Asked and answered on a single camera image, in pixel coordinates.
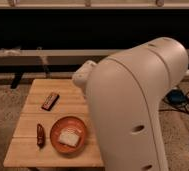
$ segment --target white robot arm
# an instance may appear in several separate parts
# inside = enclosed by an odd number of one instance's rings
[[[187,68],[185,48],[171,38],[158,38],[113,54],[87,70],[80,87],[106,171],[168,171],[159,103]],[[74,83],[79,86],[82,77],[77,71]]]

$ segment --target gray carpet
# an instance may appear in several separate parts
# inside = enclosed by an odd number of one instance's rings
[[[31,81],[22,82],[17,89],[13,90],[10,89],[8,83],[11,83],[11,80],[0,81],[0,171],[27,171],[26,168],[4,168],[3,161]],[[187,90],[189,82],[181,83],[180,86]],[[162,104],[161,107],[167,108],[168,106]],[[173,112],[163,112],[160,113],[160,121],[170,171],[189,171],[189,117]]]

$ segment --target orange bowl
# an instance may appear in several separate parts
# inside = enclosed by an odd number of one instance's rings
[[[62,144],[58,141],[58,137],[60,136],[62,130],[64,129],[74,130],[74,132],[80,137],[76,147],[71,147],[66,144]],[[84,146],[86,140],[86,134],[87,134],[86,126],[82,120],[74,116],[67,116],[59,119],[52,126],[52,129],[50,131],[50,140],[52,146],[59,153],[71,154],[77,152]]]

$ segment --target bread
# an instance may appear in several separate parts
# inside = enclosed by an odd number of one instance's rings
[[[58,142],[71,146],[76,147],[80,140],[80,136],[72,129],[64,129],[61,131],[60,136],[58,137]]]

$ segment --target table top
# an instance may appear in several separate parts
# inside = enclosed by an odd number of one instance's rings
[[[50,92],[60,94],[51,111],[41,109]],[[53,124],[65,116],[76,116],[84,121],[88,137],[83,151],[75,157],[58,153],[50,142]],[[37,146],[37,124],[43,125],[46,145]],[[70,79],[35,79],[22,109],[18,124],[11,140],[5,167],[103,167],[94,129],[88,115],[88,107]]]

